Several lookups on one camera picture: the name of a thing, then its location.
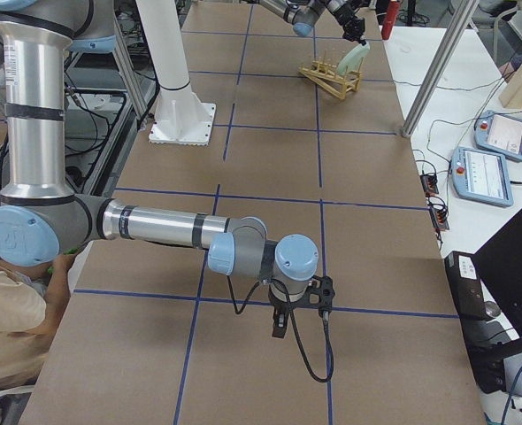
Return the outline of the light green plate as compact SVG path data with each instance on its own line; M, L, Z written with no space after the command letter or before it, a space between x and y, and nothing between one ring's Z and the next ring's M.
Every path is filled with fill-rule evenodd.
M370 44L368 42L354 47L340 60L336 67L336 73L340 76L345 76L347 73L356 71L369 53L370 49Z

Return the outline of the red bottle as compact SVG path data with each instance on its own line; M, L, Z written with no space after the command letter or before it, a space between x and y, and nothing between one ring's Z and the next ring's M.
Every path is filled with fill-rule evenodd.
M390 0L388 2L388 8L386 10L385 18L381 27L381 38L383 41L388 40L391 36L393 26L397 20L400 5L400 0Z

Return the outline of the wooden dish rack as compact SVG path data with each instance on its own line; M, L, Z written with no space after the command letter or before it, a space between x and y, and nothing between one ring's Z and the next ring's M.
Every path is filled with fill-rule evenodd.
M298 72L330 95L345 100L349 93L356 93L359 90L364 60L356 71L340 76L336 73L340 61L328 57L325 51L322 56L314 58L308 66L300 65Z

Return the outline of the orange circuit board far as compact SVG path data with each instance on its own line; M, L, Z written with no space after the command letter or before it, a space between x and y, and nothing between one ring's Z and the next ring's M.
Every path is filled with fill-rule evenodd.
M437 173L422 173L419 178L426 197L439 194Z

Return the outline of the orange circuit board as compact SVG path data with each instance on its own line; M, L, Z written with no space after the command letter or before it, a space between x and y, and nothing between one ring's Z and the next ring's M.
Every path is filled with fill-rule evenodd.
M448 207L439 203L430 204L428 207L434 229L439 232L449 230Z
M437 173L422 173L419 178L426 197L439 194Z

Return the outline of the far teach pendant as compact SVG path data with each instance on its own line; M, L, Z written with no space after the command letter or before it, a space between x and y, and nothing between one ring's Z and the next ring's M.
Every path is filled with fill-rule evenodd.
M479 149L522 162L522 119L487 110L475 121L474 141Z

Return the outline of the teach pendant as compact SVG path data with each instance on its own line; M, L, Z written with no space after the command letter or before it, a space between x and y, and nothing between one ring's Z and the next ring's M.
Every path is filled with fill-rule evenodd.
M513 206L506 158L502 154L457 147L452 154L449 175L462 199L501 207Z
M487 110L475 121L474 141L479 149L522 162L522 119Z

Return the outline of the near teach pendant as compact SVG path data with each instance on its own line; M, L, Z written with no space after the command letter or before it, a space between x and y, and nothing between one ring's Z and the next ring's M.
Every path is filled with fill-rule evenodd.
M506 158L502 154L457 147L452 154L449 175L462 199L501 207L513 206Z

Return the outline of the orange circuit board near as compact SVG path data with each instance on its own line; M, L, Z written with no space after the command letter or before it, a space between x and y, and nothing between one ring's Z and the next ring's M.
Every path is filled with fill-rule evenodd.
M449 230L448 207L439 203L430 204L428 207L434 229L439 232Z

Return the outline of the black laptop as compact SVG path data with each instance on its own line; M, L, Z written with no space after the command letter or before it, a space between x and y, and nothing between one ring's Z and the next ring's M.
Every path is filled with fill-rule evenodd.
M473 264L522 336L522 208L474 253Z

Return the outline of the person in beige shirt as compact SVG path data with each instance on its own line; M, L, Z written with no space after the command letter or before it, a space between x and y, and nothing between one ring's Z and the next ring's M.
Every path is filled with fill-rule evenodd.
M35 267L0 259L0 389L32 383L42 370L70 300L77 254Z

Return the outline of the aluminium frame post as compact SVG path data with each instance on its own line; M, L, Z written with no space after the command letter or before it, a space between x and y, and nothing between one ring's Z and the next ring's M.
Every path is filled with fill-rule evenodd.
M411 138L478 4L478 0L464 0L455 10L403 124L402 137Z

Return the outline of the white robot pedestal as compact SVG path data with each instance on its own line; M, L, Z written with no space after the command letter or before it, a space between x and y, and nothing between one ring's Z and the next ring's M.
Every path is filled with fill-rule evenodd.
M211 138L216 105L201 102L192 89L176 4L136 4L159 86L150 141L204 146Z

